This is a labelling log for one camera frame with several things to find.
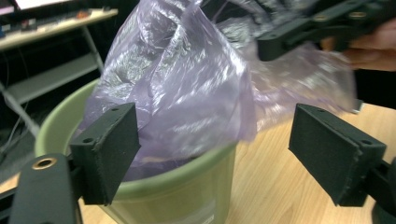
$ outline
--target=screen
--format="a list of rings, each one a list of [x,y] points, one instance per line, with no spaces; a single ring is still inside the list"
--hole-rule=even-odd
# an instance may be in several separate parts
[[[12,6],[8,0],[0,0],[0,16],[14,12],[14,6]]]
[[[68,2],[68,1],[71,0],[16,0],[20,10],[24,10],[32,7],[42,7],[45,5],[51,5],[56,3]]]

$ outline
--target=wire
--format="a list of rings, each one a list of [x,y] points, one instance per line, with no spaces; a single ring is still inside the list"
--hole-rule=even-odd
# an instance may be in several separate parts
[[[3,58],[4,58],[4,61],[6,62],[6,67],[7,67],[7,77],[6,77],[6,85],[5,85],[5,88],[7,88],[8,87],[8,82],[9,82],[9,62],[8,62],[8,58],[7,58],[7,56],[6,56],[6,54],[2,51],[2,55],[3,55]]]
[[[29,71],[27,69],[26,61],[24,60],[24,57],[23,57],[23,54],[22,54],[20,48],[18,48],[18,52],[19,52],[19,54],[21,56],[21,59],[22,59],[23,68],[25,70],[26,77],[29,78],[30,75],[29,75]],[[5,59],[6,65],[7,65],[7,79],[6,79],[6,86],[5,86],[5,89],[6,89],[8,87],[8,82],[9,82],[9,62],[8,62],[8,59],[7,59],[7,55],[4,52],[3,52],[3,57]],[[6,105],[9,108],[12,108],[12,106],[9,105],[9,102],[6,99],[6,97],[4,97],[4,101],[5,101]],[[28,105],[29,105],[29,102],[26,102],[25,107],[24,107],[23,110],[26,110]],[[21,122],[21,116],[18,117],[17,122],[14,124],[14,127],[12,128],[12,131],[11,131],[11,134],[9,135],[9,137],[8,137],[8,140],[0,147],[0,163],[2,163],[2,161],[6,157],[7,152],[10,149],[10,147],[12,147],[16,143],[18,143],[28,133],[27,130],[25,130],[25,132],[24,133],[20,133],[20,135],[16,139],[13,139],[14,134],[15,134],[18,126],[20,125],[20,122]]]

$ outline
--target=wooden table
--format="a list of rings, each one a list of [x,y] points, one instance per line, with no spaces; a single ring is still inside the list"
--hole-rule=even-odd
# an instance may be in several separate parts
[[[396,111],[364,105],[342,119],[388,145],[385,161],[396,157]],[[238,146],[227,224],[372,223],[374,200],[364,207],[336,207],[327,193],[288,150],[291,120]],[[15,187],[17,177],[0,185]],[[82,206],[85,223],[115,223],[97,206]]]

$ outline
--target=desk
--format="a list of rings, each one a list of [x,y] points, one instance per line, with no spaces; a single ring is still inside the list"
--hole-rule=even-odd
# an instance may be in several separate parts
[[[11,109],[21,116],[29,131],[34,136],[38,134],[39,127],[23,110],[21,105],[96,69],[102,73],[103,62],[96,46],[93,43],[87,26],[95,22],[109,19],[117,14],[118,11],[116,9],[109,11],[92,9],[92,14],[88,18],[79,20],[69,19],[57,24],[48,24],[38,27],[37,30],[33,32],[15,32],[13,34],[8,34],[3,39],[0,39],[0,51],[5,51],[7,49],[13,49],[42,40],[53,35],[60,35],[67,31],[81,29],[91,50],[90,53],[76,58],[71,62],[64,63],[58,67],[50,69],[49,71],[25,79],[24,81],[13,84],[9,87],[5,87],[0,82],[0,92],[3,93],[6,100],[9,102]]]
[[[342,119],[388,145],[384,160],[396,157],[396,111],[364,105]],[[235,159],[230,214],[226,224],[369,224],[374,200],[364,207],[335,207],[327,193],[288,150],[291,120],[241,143]],[[17,177],[0,185],[13,188]],[[115,223],[98,206],[81,207],[85,223]]]

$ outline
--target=purple plastic bag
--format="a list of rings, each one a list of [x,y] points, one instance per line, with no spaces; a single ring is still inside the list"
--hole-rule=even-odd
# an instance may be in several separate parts
[[[221,32],[226,23],[209,21],[200,3],[140,1],[114,39],[87,100],[78,133],[111,107],[136,104],[142,147],[126,180],[250,141],[290,118],[296,103],[343,111],[353,99],[350,71],[336,57],[304,46],[275,62],[260,62],[252,39],[230,44],[227,34],[238,28],[226,21],[228,33]],[[262,27],[260,32],[269,31]]]

